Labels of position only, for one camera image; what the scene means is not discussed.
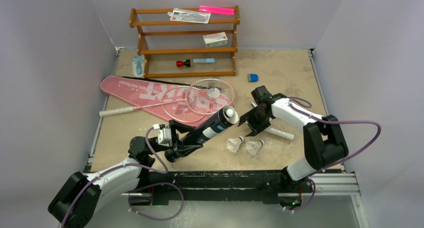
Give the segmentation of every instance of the marble-patterned surface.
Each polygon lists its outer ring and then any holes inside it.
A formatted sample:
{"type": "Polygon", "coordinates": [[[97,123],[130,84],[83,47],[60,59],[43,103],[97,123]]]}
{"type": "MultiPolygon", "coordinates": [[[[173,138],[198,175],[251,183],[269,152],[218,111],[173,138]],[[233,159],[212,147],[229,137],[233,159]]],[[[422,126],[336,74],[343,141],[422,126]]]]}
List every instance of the marble-patterned surface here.
{"type": "MultiPolygon", "coordinates": [[[[117,76],[132,76],[132,57],[135,51],[123,51],[120,54],[117,76]]],[[[152,57],[150,73],[173,73],[178,71],[230,71],[229,54],[176,54],[156,55],[152,57]],[[193,65],[188,68],[177,68],[176,60],[193,58],[215,58],[215,64],[193,65]]],[[[214,77],[229,82],[235,91],[233,106],[239,115],[251,109],[253,101],[251,91],[265,85],[272,93],[283,93],[287,96],[302,97],[309,100],[310,109],[317,114],[325,114],[318,85],[315,79],[306,50],[239,50],[236,53],[236,76],[214,77]],[[259,75],[259,81],[249,83],[250,73],[259,75]]],[[[192,84],[206,77],[164,78],[158,80],[192,84]]],[[[110,97],[107,110],[127,107],[128,104],[110,97]]],[[[143,111],[135,111],[103,119],[98,137],[92,171],[100,171],[110,167],[128,156],[129,142],[134,136],[144,136],[153,124],[164,121],[143,111]]],[[[304,154],[301,132],[282,120],[273,120],[271,127],[290,132],[295,135],[293,141],[262,132],[256,137],[247,137],[247,141],[265,140],[265,145],[255,156],[250,156],[244,144],[237,153],[227,150],[225,141],[228,138],[245,136],[249,132],[247,125],[233,126],[204,144],[204,148],[181,158],[175,163],[167,162],[171,171],[200,170],[270,170],[282,169],[295,162],[304,154]]],[[[156,162],[154,168],[161,168],[156,162]]]]}

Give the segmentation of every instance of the cable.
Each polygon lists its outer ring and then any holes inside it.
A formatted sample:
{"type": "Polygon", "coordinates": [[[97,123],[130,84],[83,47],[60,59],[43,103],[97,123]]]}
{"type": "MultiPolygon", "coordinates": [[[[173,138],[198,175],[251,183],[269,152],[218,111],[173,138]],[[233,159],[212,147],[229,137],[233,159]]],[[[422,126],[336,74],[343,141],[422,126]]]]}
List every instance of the cable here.
{"type": "MultiPolygon", "coordinates": [[[[147,147],[150,149],[150,151],[151,151],[151,153],[159,160],[159,162],[163,165],[163,167],[165,168],[165,171],[163,171],[163,170],[158,170],[158,169],[155,169],[155,168],[152,168],[152,167],[149,167],[149,166],[146,166],[146,165],[143,165],[143,164],[138,164],[138,163],[128,163],[128,164],[121,164],[121,165],[117,165],[117,166],[114,166],[114,167],[112,167],[112,168],[110,168],[110,169],[107,169],[107,170],[105,170],[104,172],[102,172],[102,173],[100,173],[98,176],[96,176],[96,177],[94,177],[92,180],[90,180],[82,189],[81,189],[81,191],[76,195],[76,197],[75,197],[75,199],[73,199],[73,201],[72,201],[72,203],[70,204],[70,206],[69,206],[69,209],[67,210],[67,212],[66,212],[66,214],[65,214],[65,216],[64,216],[64,218],[63,218],[63,220],[62,220],[62,222],[61,222],[61,228],[65,228],[65,224],[66,224],[66,221],[68,220],[68,218],[69,218],[69,215],[71,214],[71,212],[72,212],[72,210],[74,209],[74,207],[75,207],[75,204],[77,203],[77,201],[81,198],[81,196],[83,195],[83,193],[94,183],[94,182],[96,182],[97,180],[99,180],[101,177],[103,177],[104,175],[107,175],[107,174],[109,174],[109,173],[111,173],[111,172],[113,172],[113,171],[116,171],[116,170],[119,170],[119,169],[121,169],[121,168],[125,168],[125,167],[141,167],[141,168],[144,168],[144,169],[148,169],[148,170],[150,170],[150,171],[154,171],[154,172],[157,172],[157,173],[161,173],[161,174],[166,174],[166,173],[168,173],[168,167],[166,166],[166,164],[164,163],[164,161],[159,157],[159,155],[155,152],[155,150],[153,149],[153,147],[152,147],[152,145],[150,144],[150,142],[149,142],[149,139],[148,139],[148,137],[149,137],[149,133],[151,132],[153,130],[153,127],[151,127],[151,128],[149,128],[148,129],[148,131],[146,132],[146,135],[145,135],[145,140],[146,140],[146,144],[147,144],[147,147]]],[[[156,185],[170,185],[170,186],[172,186],[172,187],[174,187],[179,193],[180,193],[180,195],[181,195],[181,207],[180,207],[180,209],[177,211],[177,213],[176,214],[174,214],[173,216],[171,216],[172,218],[174,218],[174,217],[176,217],[180,212],[181,212],[181,210],[183,209],[183,203],[184,203],[184,197],[183,197],[183,193],[181,192],[181,190],[176,186],[176,185],[174,185],[174,184],[171,184],[171,183],[166,183],[166,182],[162,182],[162,183],[156,183],[156,184],[151,184],[151,185],[148,185],[148,186],[146,186],[145,188],[149,188],[149,187],[153,187],[153,186],[156,186],[156,185]]],[[[152,217],[152,216],[149,216],[149,215],[146,215],[146,214],[142,214],[144,217],[146,217],[146,218],[149,218],[149,219],[152,219],[152,220],[157,220],[158,218],[156,218],[156,217],[152,217]]]]}
{"type": "MultiPolygon", "coordinates": [[[[308,117],[311,117],[312,119],[314,119],[314,120],[316,120],[316,121],[318,121],[318,122],[321,122],[321,123],[323,123],[323,124],[326,124],[326,125],[348,125],[348,124],[370,124],[370,125],[375,125],[376,127],[377,127],[377,132],[375,133],[375,135],[374,135],[374,137],[371,139],[371,140],[369,140],[368,141],[368,143],[366,143],[362,148],[360,148],[359,150],[357,150],[356,152],[354,152],[353,154],[351,154],[351,155],[348,155],[347,157],[345,157],[345,158],[343,158],[343,159],[341,159],[341,160],[339,160],[339,161],[336,161],[336,162],[334,162],[334,163],[332,163],[332,164],[329,164],[329,165],[327,165],[327,166],[325,166],[322,170],[325,170],[325,169],[327,169],[327,168],[330,168],[330,167],[332,167],[332,166],[335,166],[335,165],[338,165],[338,164],[341,164],[341,163],[343,163],[343,162],[345,162],[345,161],[348,161],[348,160],[350,160],[350,159],[352,159],[352,158],[354,158],[355,156],[357,156],[357,155],[359,155],[359,153],[361,153],[361,152],[363,152],[366,148],[368,148],[372,143],[374,143],[376,140],[377,140],[377,138],[380,136],[380,134],[381,134],[381,132],[382,132],[382,127],[381,127],[381,125],[379,124],[379,123],[377,123],[377,122],[375,122],[375,121],[372,121],[372,120],[342,120],[342,121],[328,121],[328,120],[323,120],[323,119],[320,119],[320,118],[318,118],[318,117],[315,117],[315,116],[313,116],[313,115],[311,115],[310,113],[307,113],[307,112],[305,112],[305,111],[303,111],[303,110],[300,110],[300,109],[298,109],[298,108],[296,108],[296,107],[294,107],[294,105],[292,104],[292,102],[295,102],[295,103],[297,103],[299,106],[301,106],[301,107],[304,107],[304,108],[311,108],[312,107],[312,104],[309,102],[309,101],[307,101],[306,99],[303,99],[303,98],[299,98],[299,97],[287,97],[289,100],[288,100],[288,105],[293,109],[293,110],[295,110],[295,111],[297,111],[297,112],[299,112],[300,114],[303,114],[303,115],[305,115],[305,116],[308,116],[308,117]]],[[[320,170],[316,170],[316,171],[314,171],[313,173],[311,173],[309,176],[308,176],[308,178],[310,179],[310,181],[311,181],[311,183],[312,183],[312,185],[313,185],[313,189],[312,189],[312,194],[311,194],[311,196],[310,196],[310,198],[309,198],[309,200],[306,202],[306,204],[305,205],[303,205],[303,206],[301,206],[299,209],[296,209],[296,210],[289,210],[289,211],[291,211],[292,213],[294,213],[294,212],[300,212],[301,210],[303,210],[303,209],[305,209],[307,206],[309,206],[309,204],[311,203],[311,201],[312,201],[312,199],[314,198],[314,196],[315,196],[315,192],[316,192],[316,185],[315,185],[315,182],[311,179],[311,177],[310,176],[312,176],[312,175],[315,175],[316,173],[318,173],[320,170]]]]}

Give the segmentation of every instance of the wooden rack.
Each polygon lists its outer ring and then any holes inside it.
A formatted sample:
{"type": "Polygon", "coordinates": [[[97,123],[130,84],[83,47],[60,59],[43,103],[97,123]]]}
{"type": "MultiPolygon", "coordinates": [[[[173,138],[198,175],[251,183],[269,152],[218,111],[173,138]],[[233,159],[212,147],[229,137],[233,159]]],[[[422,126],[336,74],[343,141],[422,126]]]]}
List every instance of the wooden rack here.
{"type": "MultiPolygon", "coordinates": [[[[199,23],[181,22],[181,21],[139,21],[139,14],[166,14],[174,9],[131,9],[129,15],[129,26],[137,27],[138,45],[137,54],[144,55],[144,77],[145,78],[167,78],[167,77],[208,77],[208,76],[235,76],[236,75],[236,52],[238,51],[237,43],[237,25],[240,24],[239,7],[225,7],[234,9],[234,19],[211,19],[209,24],[233,24],[232,29],[228,30],[195,30],[195,31],[160,31],[160,32],[143,32],[143,26],[175,26],[175,25],[204,25],[199,23]],[[225,32],[232,34],[231,47],[212,47],[212,48],[191,48],[191,49],[149,49],[146,42],[147,36],[180,36],[180,35],[209,35],[213,33],[225,32]],[[165,54],[182,54],[182,53],[230,53],[232,59],[232,71],[214,71],[214,72],[184,72],[184,73],[160,73],[149,74],[149,63],[151,55],[165,54]]],[[[181,8],[183,10],[198,12],[199,8],[181,8]]]]}

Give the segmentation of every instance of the white box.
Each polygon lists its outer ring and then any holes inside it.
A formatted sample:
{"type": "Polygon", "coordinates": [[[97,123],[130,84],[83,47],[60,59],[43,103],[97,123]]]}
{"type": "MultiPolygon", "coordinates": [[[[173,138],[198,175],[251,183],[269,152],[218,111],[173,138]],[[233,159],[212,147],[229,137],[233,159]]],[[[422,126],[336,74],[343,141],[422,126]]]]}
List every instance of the white box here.
{"type": "Polygon", "coordinates": [[[225,34],[225,32],[204,35],[203,40],[206,48],[217,47],[228,43],[227,34],[225,34]]]}

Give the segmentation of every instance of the racket grip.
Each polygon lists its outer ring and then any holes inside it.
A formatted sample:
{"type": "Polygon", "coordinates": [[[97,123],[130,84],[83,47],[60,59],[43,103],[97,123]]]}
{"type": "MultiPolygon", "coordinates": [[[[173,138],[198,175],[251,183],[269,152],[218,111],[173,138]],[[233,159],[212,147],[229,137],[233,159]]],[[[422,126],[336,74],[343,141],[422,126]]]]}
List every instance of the racket grip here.
{"type": "Polygon", "coordinates": [[[293,139],[295,138],[295,135],[292,133],[287,133],[278,129],[274,129],[271,127],[268,127],[264,130],[264,132],[268,132],[270,134],[282,137],[282,138],[286,138],[287,140],[293,141],[293,139]]]}
{"type": "Polygon", "coordinates": [[[107,117],[107,116],[113,116],[113,115],[123,114],[127,112],[132,112],[137,109],[138,107],[130,106],[130,107],[119,108],[119,109],[102,110],[98,114],[100,115],[100,117],[107,117]]]}

